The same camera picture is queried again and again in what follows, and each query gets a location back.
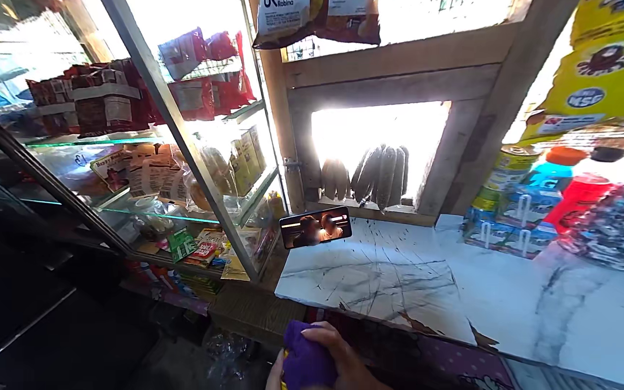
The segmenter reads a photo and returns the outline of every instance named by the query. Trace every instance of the gatorade bottle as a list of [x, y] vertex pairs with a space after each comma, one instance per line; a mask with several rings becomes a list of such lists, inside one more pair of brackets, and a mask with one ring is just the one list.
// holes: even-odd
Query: gatorade bottle
[[624, 150], [599, 146], [591, 153], [591, 159], [579, 166], [584, 173], [576, 175], [562, 193], [562, 201], [552, 209], [543, 222], [555, 226], [558, 234], [567, 232], [579, 217], [592, 208], [615, 184], [597, 172], [605, 164], [614, 163], [624, 156]]
[[546, 154], [546, 161], [535, 165], [521, 184], [547, 190], [564, 191], [572, 181], [572, 167], [586, 158], [586, 152], [556, 146]]

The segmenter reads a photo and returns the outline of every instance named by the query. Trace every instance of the smartphone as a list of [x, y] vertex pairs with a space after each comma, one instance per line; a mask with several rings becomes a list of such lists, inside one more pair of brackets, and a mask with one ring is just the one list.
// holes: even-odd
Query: smartphone
[[278, 223], [286, 249], [317, 245], [353, 235], [346, 206], [285, 217]]

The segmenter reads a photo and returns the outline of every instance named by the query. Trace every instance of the cartoon octopus logo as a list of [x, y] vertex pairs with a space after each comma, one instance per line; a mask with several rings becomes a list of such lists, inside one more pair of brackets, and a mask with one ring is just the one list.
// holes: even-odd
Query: cartoon octopus logo
[[624, 69], [624, 46], [613, 44], [595, 52], [591, 59], [577, 64], [580, 75], [603, 75]]

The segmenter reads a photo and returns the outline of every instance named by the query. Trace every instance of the wooden post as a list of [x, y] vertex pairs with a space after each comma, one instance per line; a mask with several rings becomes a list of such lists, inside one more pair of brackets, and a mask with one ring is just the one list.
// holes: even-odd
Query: wooden post
[[[259, 0], [249, 0], [252, 20], [256, 25], [256, 15]], [[286, 88], [286, 75], [283, 72], [283, 60], [281, 50], [260, 50], [261, 67], [264, 69], [268, 101], [271, 104], [271, 119], [278, 134], [278, 145], [281, 157], [292, 161], [298, 161], [298, 152], [295, 149], [295, 137], [293, 125], [290, 122], [290, 110], [288, 107], [288, 89]], [[302, 177], [299, 168], [286, 168], [286, 186], [290, 208], [294, 214], [305, 211], [304, 192], [302, 189]]]
[[572, 0], [533, 0], [464, 150], [440, 213], [463, 215], [490, 173], [502, 139], [531, 84], [577, 6]]
[[62, 3], [66, 22], [71, 27], [76, 38], [86, 49], [91, 60], [94, 62], [112, 61], [112, 53], [108, 45], [100, 36], [96, 24], [88, 13], [86, 6], [81, 0], [66, 0]]

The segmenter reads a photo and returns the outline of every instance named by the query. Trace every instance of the countertop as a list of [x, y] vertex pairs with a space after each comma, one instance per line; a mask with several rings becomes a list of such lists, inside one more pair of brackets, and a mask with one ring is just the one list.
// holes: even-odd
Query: countertop
[[461, 218], [352, 218], [352, 237], [291, 250], [275, 293], [624, 385], [624, 272], [463, 244]]

